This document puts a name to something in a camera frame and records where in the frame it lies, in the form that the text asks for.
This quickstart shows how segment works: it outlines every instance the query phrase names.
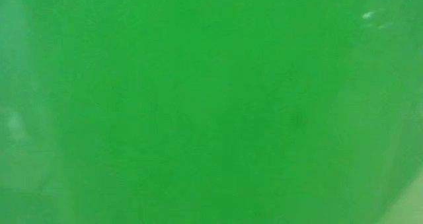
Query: green surface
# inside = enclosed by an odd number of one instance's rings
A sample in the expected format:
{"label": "green surface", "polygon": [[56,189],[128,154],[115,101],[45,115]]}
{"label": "green surface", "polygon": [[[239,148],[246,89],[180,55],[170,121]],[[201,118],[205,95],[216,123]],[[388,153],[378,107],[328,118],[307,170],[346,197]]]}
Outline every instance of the green surface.
{"label": "green surface", "polygon": [[0,221],[375,223],[421,165],[421,9],[0,0]]}

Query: green glass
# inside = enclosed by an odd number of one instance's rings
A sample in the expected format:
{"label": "green glass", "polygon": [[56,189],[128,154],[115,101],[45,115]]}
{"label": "green glass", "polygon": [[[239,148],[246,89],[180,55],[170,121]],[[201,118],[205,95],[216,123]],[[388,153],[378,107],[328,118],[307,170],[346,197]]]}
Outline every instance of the green glass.
{"label": "green glass", "polygon": [[0,223],[420,223],[422,2],[0,0]]}

